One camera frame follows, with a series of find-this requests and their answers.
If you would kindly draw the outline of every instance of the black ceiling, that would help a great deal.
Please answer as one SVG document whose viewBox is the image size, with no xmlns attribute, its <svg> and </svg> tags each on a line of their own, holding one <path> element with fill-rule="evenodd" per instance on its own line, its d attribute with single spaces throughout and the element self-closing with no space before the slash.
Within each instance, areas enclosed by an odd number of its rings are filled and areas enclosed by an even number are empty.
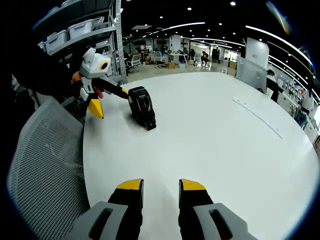
<svg viewBox="0 0 320 240">
<path fill-rule="evenodd" d="M 272 34 L 275 34 L 286 41 L 290 42 L 297 48 L 302 47 L 302 50 L 307 50 L 306 55 L 310 54 L 310 58 L 314 66 L 319 66 L 319 57 L 316 56 L 316 41 L 314 32 L 310 32 L 310 23 L 316 24 L 317 20 L 316 9 L 312 6 L 312 2 L 304 1 L 294 3 L 293 1 L 275 1 L 274 5 L 279 12 L 285 17 L 290 25 L 289 34 L 285 33 L 282 25 L 269 11 L 266 1 L 263 0 L 236 0 L 236 6 L 230 5 L 231 0 L 122 0 L 121 7 L 123 12 L 121 14 L 122 36 L 133 35 L 131 40 L 142 38 L 148 35 L 146 32 L 155 32 L 156 28 L 169 28 L 181 24 L 205 22 L 205 24 L 183 26 L 174 29 L 158 32 L 155 35 L 147 37 L 167 38 L 170 35 L 178 32 L 187 38 L 211 38 L 223 39 L 226 41 L 243 43 L 243 39 L 247 37 L 254 39 L 262 39 L 263 42 L 269 46 L 269 54 L 275 58 L 286 63 L 289 67 L 294 69 L 302 77 L 312 79 L 311 73 L 305 68 L 309 68 L 311 72 L 317 76 L 313 67 L 300 54 L 293 50 L 282 41 L 275 39 L 265 33 L 261 33 L 245 26 L 256 27 Z M 136 25 L 145 24 L 152 27 L 146 30 L 132 30 Z M 279 49 L 278 47 L 268 43 L 272 42 L 290 54 L 298 58 L 305 66 L 288 53 Z M 239 49 L 238 45 L 228 44 L 235 49 Z M 283 65 L 275 60 L 271 60 L 280 67 Z"/>
</svg>

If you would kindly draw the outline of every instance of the tape measure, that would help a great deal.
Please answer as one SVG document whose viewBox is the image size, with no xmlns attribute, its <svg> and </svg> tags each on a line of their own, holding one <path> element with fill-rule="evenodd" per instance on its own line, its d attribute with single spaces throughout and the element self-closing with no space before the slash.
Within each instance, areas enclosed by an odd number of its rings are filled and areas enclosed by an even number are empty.
<svg viewBox="0 0 320 240">
<path fill-rule="evenodd" d="M 138 124 L 149 131 L 156 127 L 155 112 L 148 91 L 143 86 L 132 88 L 128 92 L 129 105 Z"/>
</svg>

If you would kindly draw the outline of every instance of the white round table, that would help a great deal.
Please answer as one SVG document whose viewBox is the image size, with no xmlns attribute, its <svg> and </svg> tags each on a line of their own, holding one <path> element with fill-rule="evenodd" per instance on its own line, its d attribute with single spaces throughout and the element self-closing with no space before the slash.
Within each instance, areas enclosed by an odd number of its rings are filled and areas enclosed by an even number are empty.
<svg viewBox="0 0 320 240">
<path fill-rule="evenodd" d="M 83 166 L 91 206 L 107 202 L 117 185 L 143 178 L 141 240 L 181 239 L 179 179 L 204 185 L 260 240 L 283 239 L 313 199 L 317 155 L 299 125 L 279 105 L 218 72 L 172 74 L 135 81 L 150 94 L 156 128 L 132 118 L 128 101 L 101 100 L 104 119 L 87 112 Z M 258 110 L 265 122 L 233 101 Z"/>
</svg>

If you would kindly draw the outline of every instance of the desk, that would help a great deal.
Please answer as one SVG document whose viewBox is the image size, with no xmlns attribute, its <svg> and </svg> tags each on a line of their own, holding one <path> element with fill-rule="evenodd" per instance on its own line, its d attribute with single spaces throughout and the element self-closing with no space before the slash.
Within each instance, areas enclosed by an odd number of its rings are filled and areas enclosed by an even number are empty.
<svg viewBox="0 0 320 240">
<path fill-rule="evenodd" d="M 91 206 L 108 201 L 120 183 L 144 179 L 139 239 L 181 239 L 179 179 L 204 185 L 248 224 L 260 240 L 283 239 L 313 197 L 319 161 L 303 130 L 278 104 L 249 85 L 219 72 L 152 77 L 144 86 L 157 127 L 132 118 L 128 101 L 101 100 L 104 119 L 86 115 L 83 166 Z M 232 99 L 276 125 L 282 139 Z"/>
<path fill-rule="evenodd" d="M 180 63 L 180 62 L 179 62 L 179 56 L 183 56 L 183 57 L 184 57 L 184 60 L 185 60 L 185 64 L 188 66 L 188 64 L 187 64 L 187 58 L 186 58 L 186 56 L 188 56 L 188 54 L 169 53 L 169 56 L 173 56 L 173 62 L 174 62 L 174 63 Z"/>
</svg>

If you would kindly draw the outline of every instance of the floor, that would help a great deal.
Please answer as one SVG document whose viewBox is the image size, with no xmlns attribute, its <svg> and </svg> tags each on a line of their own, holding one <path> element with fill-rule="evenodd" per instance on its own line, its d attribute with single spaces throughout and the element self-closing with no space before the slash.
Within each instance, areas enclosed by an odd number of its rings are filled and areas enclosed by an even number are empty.
<svg viewBox="0 0 320 240">
<path fill-rule="evenodd" d="M 214 63 L 211 62 L 204 66 L 204 64 L 198 64 L 198 65 L 188 65 L 185 64 L 179 64 L 176 65 L 176 68 L 169 69 L 166 67 L 156 67 L 156 65 L 145 65 L 141 64 L 138 66 L 139 71 L 134 70 L 132 73 L 129 73 L 127 80 L 128 83 L 142 80 L 142 79 L 148 79 L 158 76 L 164 76 L 169 74 L 181 74 L 181 73 L 194 73 L 194 72 L 220 72 L 227 74 L 231 77 L 234 77 L 236 75 L 236 70 L 232 69 L 230 67 L 227 67 L 226 65 L 220 64 L 220 63 Z"/>
</svg>

